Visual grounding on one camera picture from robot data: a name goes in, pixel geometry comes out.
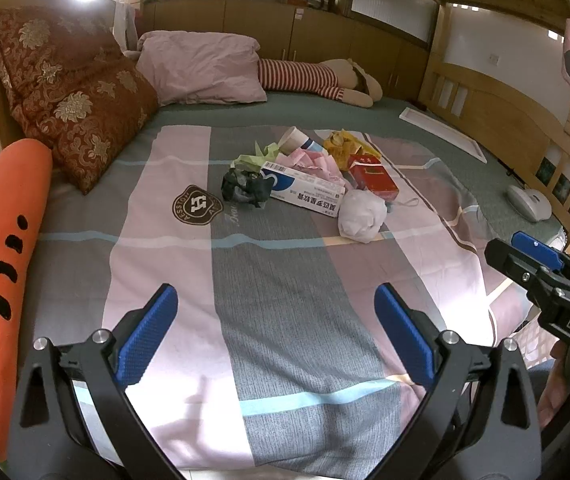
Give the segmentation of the right hand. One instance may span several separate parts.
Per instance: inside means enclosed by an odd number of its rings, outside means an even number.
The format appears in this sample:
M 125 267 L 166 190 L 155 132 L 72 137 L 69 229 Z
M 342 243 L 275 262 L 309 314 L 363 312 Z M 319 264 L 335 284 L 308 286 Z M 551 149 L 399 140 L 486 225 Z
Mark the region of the right hand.
M 565 357 L 567 351 L 567 345 L 561 340 L 556 341 L 552 350 L 550 350 L 550 356 L 555 360 L 555 363 L 538 403 L 538 417 L 541 428 L 547 426 L 569 396 L 570 387 L 565 378 Z

